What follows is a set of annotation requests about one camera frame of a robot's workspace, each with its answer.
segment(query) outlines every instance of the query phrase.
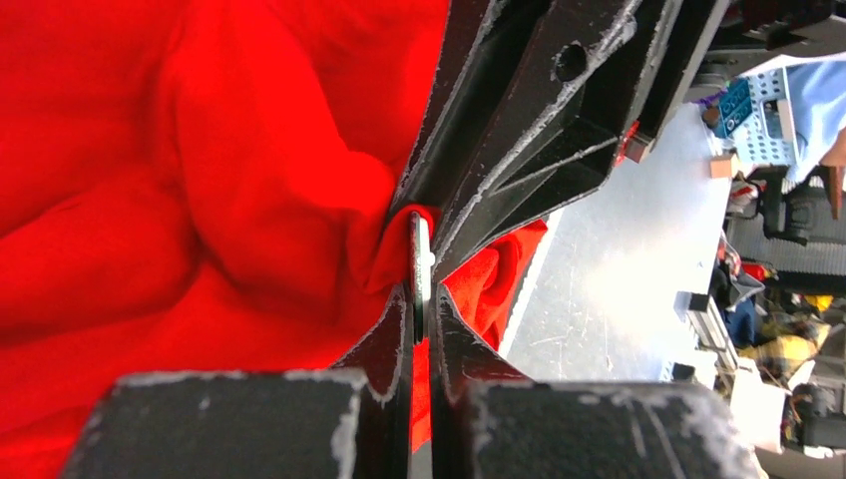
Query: light blue fabric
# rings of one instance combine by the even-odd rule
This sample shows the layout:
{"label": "light blue fabric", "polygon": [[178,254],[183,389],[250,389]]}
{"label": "light blue fabric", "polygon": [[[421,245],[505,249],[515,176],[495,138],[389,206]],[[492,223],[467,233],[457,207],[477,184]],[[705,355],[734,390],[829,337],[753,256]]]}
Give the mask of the light blue fabric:
{"label": "light blue fabric", "polygon": [[801,182],[846,127],[846,62],[809,63],[787,69],[799,158],[787,179]]}

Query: screw hole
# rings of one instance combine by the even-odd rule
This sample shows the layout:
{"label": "screw hole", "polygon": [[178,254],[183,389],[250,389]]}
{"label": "screw hole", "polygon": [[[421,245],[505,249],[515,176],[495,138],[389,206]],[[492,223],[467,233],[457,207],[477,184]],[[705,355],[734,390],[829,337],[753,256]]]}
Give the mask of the screw hole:
{"label": "screw hole", "polygon": [[588,53],[578,43],[564,47],[556,59],[556,77],[562,82],[572,82],[588,70]]}

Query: white strip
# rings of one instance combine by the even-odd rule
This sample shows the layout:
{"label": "white strip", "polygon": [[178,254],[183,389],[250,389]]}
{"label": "white strip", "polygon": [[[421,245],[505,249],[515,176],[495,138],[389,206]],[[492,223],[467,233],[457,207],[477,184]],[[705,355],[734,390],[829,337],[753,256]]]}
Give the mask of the white strip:
{"label": "white strip", "polygon": [[547,233],[538,244],[538,249],[535,251],[535,257],[532,258],[532,263],[529,265],[529,270],[526,272],[526,279],[523,281],[523,287],[517,294],[517,302],[514,303],[514,309],[511,312],[511,317],[508,320],[508,325],[503,334],[503,340],[500,343],[499,353],[502,357],[508,357],[508,352],[511,350],[511,345],[514,343],[514,336],[517,335],[517,329],[520,323],[523,322],[523,315],[526,313],[526,307],[529,305],[529,298],[535,290],[535,285],[538,282],[538,276],[541,274],[541,269],[544,266],[544,260],[550,252],[555,232],[561,222],[561,210],[557,210],[550,215],[550,220],[547,222]]}

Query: red cloth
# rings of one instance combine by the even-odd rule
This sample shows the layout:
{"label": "red cloth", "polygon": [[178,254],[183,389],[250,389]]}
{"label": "red cloth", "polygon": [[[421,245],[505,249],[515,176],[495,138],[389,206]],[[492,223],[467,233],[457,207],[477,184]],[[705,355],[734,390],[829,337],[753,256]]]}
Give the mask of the red cloth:
{"label": "red cloth", "polygon": [[[407,272],[408,211],[380,232],[446,11],[3,2],[0,477],[55,475],[122,374],[321,368],[373,325]],[[494,345],[543,230],[448,280]]]}

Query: round hole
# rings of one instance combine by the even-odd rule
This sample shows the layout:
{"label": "round hole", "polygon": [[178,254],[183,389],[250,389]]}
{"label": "round hole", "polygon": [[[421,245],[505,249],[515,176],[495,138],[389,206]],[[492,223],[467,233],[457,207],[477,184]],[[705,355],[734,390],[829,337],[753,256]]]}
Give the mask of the round hole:
{"label": "round hole", "polygon": [[572,82],[588,70],[588,54],[582,45],[571,43],[556,59],[555,74],[562,82]]}

